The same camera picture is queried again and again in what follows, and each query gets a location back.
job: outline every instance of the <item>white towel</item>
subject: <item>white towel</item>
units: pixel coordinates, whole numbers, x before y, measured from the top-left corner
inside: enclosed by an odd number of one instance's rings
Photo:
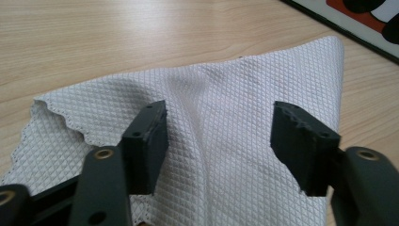
[[[1,184],[32,194],[80,172],[93,146],[116,145],[141,107],[166,100],[169,149],[153,196],[132,196],[134,224],[325,225],[270,148],[273,103],[300,105],[338,130],[343,46],[334,37],[221,63],[94,79],[35,98]]]

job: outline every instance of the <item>light wood surface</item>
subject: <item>light wood surface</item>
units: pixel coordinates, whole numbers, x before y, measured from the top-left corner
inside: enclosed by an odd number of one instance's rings
[[[399,168],[399,67],[280,1],[0,2],[0,174],[34,96],[111,73],[223,61],[328,35],[345,47],[342,148]],[[327,224],[334,225],[328,212]]]

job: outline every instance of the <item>wood grain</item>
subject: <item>wood grain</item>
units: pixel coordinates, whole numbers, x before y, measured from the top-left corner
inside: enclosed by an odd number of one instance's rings
[[[345,47],[343,149],[399,168],[399,67],[273,0],[0,2],[0,173],[34,96],[111,73],[223,61],[334,35]],[[327,225],[334,225],[330,212]]]

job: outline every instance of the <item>black plastic part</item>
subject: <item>black plastic part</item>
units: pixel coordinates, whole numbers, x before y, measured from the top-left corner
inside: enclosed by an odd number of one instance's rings
[[[142,108],[118,145],[123,149],[130,194],[152,194],[168,149],[165,101]]]
[[[398,225],[399,173],[386,156],[351,147],[343,158],[343,174],[359,209],[357,225]]]
[[[35,217],[31,225],[68,225],[78,176],[32,197]]]
[[[353,199],[345,199],[338,195],[336,190],[331,198],[331,207],[335,223],[339,226],[354,226],[359,220],[359,210]]]
[[[343,173],[343,159],[345,152],[337,150],[329,159],[328,164],[328,184],[334,188],[334,194],[346,200],[352,199],[352,194]]]
[[[308,196],[326,196],[341,137],[297,105],[275,102],[271,147]]]
[[[101,147],[86,156],[69,225],[132,225],[122,152],[118,147]]]
[[[33,218],[32,199],[26,186],[0,187],[1,226],[29,225]]]

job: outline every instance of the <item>diamond-pattern fabric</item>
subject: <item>diamond-pattern fabric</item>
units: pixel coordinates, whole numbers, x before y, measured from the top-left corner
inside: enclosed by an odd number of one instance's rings
[[[122,73],[35,98],[1,184],[33,194],[81,169],[93,146],[116,145],[140,108],[166,100],[169,149],[153,196],[132,196],[134,224],[325,225],[270,148],[275,101],[338,130],[343,46],[334,37],[222,63]]]

